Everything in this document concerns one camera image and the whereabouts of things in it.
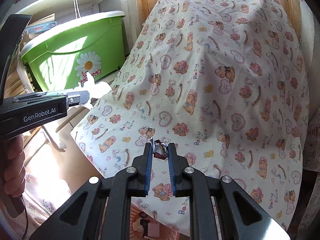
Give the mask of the left human hand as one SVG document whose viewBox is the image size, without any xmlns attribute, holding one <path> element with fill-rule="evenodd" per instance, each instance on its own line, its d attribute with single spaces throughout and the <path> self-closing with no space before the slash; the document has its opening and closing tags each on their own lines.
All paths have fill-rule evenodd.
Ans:
<svg viewBox="0 0 320 240">
<path fill-rule="evenodd" d="M 18 198 L 25 189 L 25 153 L 23 135 L 18 135 L 4 142 L 4 150 L 9 163 L 4 171 L 4 191 L 6 194 Z"/>
</svg>

